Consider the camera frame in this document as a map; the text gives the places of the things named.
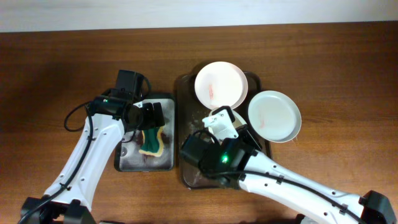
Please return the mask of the yellow green sponge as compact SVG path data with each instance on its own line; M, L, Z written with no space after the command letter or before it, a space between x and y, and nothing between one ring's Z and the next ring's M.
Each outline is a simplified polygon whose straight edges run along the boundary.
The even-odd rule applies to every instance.
M139 149L139 153L147 156L160 157L164 151L162 132L163 127L141 131L143 144Z

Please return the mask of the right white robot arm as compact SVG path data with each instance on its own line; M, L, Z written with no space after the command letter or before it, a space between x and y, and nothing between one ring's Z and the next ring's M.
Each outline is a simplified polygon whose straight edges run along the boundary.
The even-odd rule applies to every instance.
M308 223L397 223L389 199L370 190L363 196L319 184L275 163L242 140L229 107L203 118L214 139L199 169L221 184L275 200L304 215Z

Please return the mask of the white plate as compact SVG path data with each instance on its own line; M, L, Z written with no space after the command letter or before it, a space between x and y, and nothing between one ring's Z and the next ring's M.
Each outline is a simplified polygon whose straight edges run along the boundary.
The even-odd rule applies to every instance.
M203 119L205 128L217 138L219 142L226 138L236 139L237 129L247 124L243 117L229 106L213 109L209 116Z

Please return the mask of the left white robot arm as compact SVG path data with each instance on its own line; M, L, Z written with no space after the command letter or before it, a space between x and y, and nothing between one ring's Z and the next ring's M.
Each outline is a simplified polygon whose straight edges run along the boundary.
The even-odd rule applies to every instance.
M81 136L70 158L42 198L29 197L20 223L94 223L93 197L104 167L126 133L164 125L159 102L100 95L82 105L86 111Z

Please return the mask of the pink plate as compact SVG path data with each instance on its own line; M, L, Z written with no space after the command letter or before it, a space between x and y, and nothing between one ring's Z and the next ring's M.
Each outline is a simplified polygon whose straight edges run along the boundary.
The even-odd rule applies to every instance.
M213 62L198 72L194 90L199 102L210 110L221 106L235 109L248 94L248 80L236 65Z

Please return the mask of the pale green plate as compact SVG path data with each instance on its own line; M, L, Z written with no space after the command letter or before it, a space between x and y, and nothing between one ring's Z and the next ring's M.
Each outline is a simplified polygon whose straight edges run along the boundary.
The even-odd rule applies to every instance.
M256 94L248 106L248 121L253 130L270 142L289 142L297 137L302 125L298 106L278 91Z

